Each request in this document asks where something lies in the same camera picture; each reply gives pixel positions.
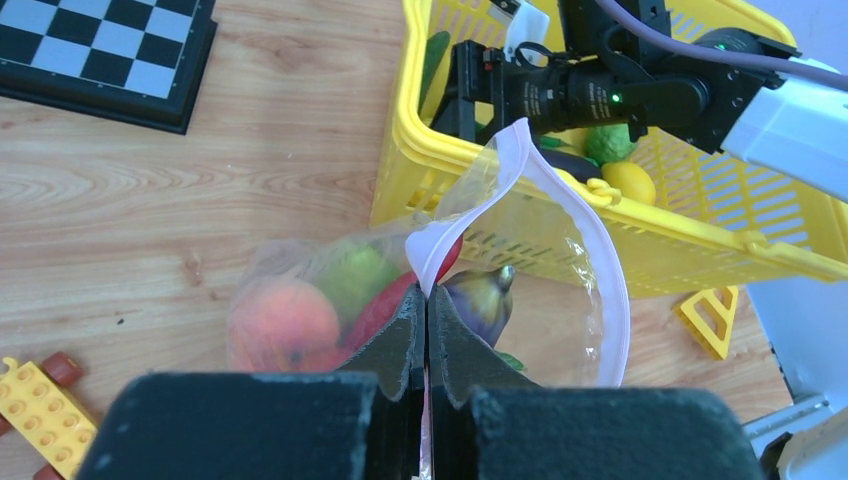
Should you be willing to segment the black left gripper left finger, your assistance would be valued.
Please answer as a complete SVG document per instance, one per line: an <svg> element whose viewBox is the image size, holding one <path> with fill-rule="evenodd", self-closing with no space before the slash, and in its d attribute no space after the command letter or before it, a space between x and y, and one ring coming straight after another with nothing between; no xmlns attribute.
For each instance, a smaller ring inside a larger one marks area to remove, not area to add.
<svg viewBox="0 0 848 480"><path fill-rule="evenodd" d="M426 299L322 373L151 372L109 408L82 479L410 479L419 472Z"/></svg>

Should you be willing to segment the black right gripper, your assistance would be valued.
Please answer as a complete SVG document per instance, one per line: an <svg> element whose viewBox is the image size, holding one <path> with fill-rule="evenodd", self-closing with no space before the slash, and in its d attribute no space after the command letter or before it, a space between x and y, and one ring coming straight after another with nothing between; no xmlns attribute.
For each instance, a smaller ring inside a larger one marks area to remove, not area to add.
<svg viewBox="0 0 848 480"><path fill-rule="evenodd" d="M525 70L503 50L472 40L451 49L447 83L430 128L472 143L486 143L525 118L518 81Z"/></svg>

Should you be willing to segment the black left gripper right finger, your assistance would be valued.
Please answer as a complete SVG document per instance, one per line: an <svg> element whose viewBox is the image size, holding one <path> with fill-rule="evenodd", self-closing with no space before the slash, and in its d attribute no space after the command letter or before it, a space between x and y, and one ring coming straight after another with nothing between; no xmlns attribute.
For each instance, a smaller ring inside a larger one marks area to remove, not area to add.
<svg viewBox="0 0 848 480"><path fill-rule="evenodd" d="M546 388L501 360L443 288L427 302L436 479L758 479L716 395L678 388Z"/></svg>

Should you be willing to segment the red toy chili pepper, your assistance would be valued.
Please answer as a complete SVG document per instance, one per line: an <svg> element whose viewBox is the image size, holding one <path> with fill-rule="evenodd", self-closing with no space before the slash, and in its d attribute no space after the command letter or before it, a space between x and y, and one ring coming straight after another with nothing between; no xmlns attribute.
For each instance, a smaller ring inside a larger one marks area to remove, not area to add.
<svg viewBox="0 0 848 480"><path fill-rule="evenodd" d="M408 237L409 234L403 232L348 241L372 245L387 259L394 262L401 269L402 274L372 298L352 325L343 327L338 346L346 353L351 354L361 349L385 327L399 307L408 287L418 281L405 251Z"/></svg>

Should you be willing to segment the pink toy onion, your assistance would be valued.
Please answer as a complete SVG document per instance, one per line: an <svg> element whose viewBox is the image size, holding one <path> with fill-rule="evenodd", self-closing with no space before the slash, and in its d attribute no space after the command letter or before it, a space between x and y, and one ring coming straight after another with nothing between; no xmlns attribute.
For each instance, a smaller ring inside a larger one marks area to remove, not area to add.
<svg viewBox="0 0 848 480"><path fill-rule="evenodd" d="M228 319L228 363L245 372L327 372L352 355L339 344L341 324L332 302L300 279L248 286Z"/></svg>

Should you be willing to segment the purple toy eggplant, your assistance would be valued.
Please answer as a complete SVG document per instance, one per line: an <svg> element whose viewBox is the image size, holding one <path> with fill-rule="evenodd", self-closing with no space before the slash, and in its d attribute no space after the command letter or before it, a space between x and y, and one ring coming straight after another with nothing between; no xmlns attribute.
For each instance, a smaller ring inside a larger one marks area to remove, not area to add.
<svg viewBox="0 0 848 480"><path fill-rule="evenodd" d="M494 348L513 311L512 265L460 271L442 283L460 318Z"/></svg>

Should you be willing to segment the green toy pear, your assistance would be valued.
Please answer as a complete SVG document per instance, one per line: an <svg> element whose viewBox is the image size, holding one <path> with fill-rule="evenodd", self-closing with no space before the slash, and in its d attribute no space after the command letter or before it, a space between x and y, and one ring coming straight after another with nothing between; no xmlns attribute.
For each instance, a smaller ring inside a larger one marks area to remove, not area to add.
<svg viewBox="0 0 848 480"><path fill-rule="evenodd" d="M347 327L401 274L401 269L372 245L348 242L331 252L313 283L335 306L340 324Z"/></svg>

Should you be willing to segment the clear zip top bag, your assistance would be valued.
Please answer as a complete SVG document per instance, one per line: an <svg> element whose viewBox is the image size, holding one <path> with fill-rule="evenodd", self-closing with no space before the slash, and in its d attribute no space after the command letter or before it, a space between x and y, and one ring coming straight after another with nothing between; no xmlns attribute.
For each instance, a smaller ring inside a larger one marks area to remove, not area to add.
<svg viewBox="0 0 848 480"><path fill-rule="evenodd" d="M254 283L293 278L316 287L339 245L403 232L414 285L427 298L460 271L514 267L511 317L495 347L485 343L518 372L548 386L622 384L631 315L621 262L599 215L545 161L525 119L489 140L431 214L326 243L264 242L230 311Z"/></svg>

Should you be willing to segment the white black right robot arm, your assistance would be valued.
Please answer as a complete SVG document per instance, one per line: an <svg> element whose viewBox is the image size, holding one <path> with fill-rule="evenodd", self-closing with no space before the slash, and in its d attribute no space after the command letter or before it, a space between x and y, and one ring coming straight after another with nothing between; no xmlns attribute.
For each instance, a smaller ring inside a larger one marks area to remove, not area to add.
<svg viewBox="0 0 848 480"><path fill-rule="evenodd" d="M847 197L847 78L790 45L735 27L673 39L661 1L562 1L565 48L516 8L501 48L454 46L432 126L483 144L519 119L541 136L620 124Z"/></svg>

